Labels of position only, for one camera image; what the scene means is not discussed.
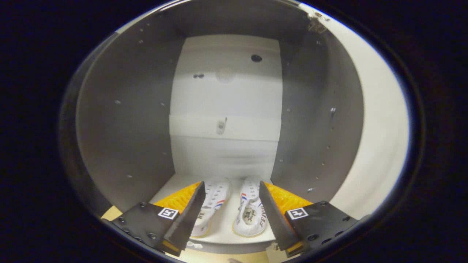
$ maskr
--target black metal plate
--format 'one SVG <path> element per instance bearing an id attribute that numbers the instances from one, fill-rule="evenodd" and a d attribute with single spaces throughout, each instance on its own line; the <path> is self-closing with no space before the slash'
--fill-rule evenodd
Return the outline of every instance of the black metal plate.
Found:
<path id="1" fill-rule="evenodd" d="M 289 210 L 285 216 L 297 236 L 309 246 L 306 250 L 331 241 L 357 222 L 326 201 Z"/>
<path id="2" fill-rule="evenodd" d="M 168 216 L 165 217 L 163 213 L 166 210 Z M 112 223 L 138 241 L 156 248 L 178 216 L 178 212 L 171 212 L 168 208 L 142 202 L 123 213 Z"/>

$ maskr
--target yellow rubber pad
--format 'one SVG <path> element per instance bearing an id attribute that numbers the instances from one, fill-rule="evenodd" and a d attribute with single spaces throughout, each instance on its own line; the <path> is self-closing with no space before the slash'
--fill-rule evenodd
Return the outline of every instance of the yellow rubber pad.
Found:
<path id="1" fill-rule="evenodd" d="M 179 210 L 179 212 L 182 213 L 187 207 L 187 204 L 195 193 L 195 189 L 197 189 L 200 183 L 201 182 L 194 183 L 171 195 L 168 195 L 167 197 L 154 203 L 154 205 Z"/>
<path id="2" fill-rule="evenodd" d="M 276 206 L 278 207 L 283 216 L 288 210 L 301 208 L 312 204 L 311 202 L 295 194 L 292 194 L 282 188 L 279 188 L 278 186 L 274 186 L 265 182 L 263 183 L 268 188 L 271 197 L 275 201 Z"/>

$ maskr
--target screw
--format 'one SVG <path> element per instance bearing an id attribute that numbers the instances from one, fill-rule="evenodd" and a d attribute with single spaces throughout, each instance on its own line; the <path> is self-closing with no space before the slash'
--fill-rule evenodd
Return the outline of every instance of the screw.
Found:
<path id="1" fill-rule="evenodd" d="M 312 240 L 317 239 L 318 237 L 319 237 L 319 235 L 317 235 L 317 234 L 312 234 L 312 235 L 309 235 L 309 236 L 307 237 L 307 240 L 312 241 Z"/>

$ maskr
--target shoe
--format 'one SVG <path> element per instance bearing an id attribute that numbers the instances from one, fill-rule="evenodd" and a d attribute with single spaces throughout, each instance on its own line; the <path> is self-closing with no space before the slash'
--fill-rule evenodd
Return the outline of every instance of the shoe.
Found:
<path id="1" fill-rule="evenodd" d="M 213 177 L 205 181 L 205 201 L 192 230 L 192 238 L 206 236 L 211 217 L 229 199 L 231 183 L 224 177 Z"/>
<path id="2" fill-rule="evenodd" d="M 239 236 L 254 237 L 261 234 L 268 219 L 262 201 L 258 196 L 260 179 L 249 177 L 241 187 L 241 206 L 239 214 L 233 223 L 233 231 Z"/>

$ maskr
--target hole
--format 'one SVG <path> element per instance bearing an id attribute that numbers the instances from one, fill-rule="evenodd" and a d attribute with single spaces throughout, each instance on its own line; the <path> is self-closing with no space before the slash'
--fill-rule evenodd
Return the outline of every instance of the hole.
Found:
<path id="1" fill-rule="evenodd" d="M 325 244 L 325 243 L 327 243 L 327 242 L 330 241 L 330 240 L 331 240 L 331 238 L 325 239 L 324 241 L 322 241 L 322 245 Z"/>
<path id="2" fill-rule="evenodd" d="M 259 55 L 255 55 L 255 54 L 254 54 L 254 55 L 252 55 L 250 58 L 252 59 L 253 62 L 260 62 L 260 61 L 262 61 L 262 57 L 260 57 Z"/>
<path id="3" fill-rule="evenodd" d="M 312 234 L 312 235 L 309 235 L 309 236 L 307 237 L 307 240 L 312 241 L 312 240 L 317 239 L 318 237 L 319 237 L 319 235 L 317 235 L 317 234 Z"/>

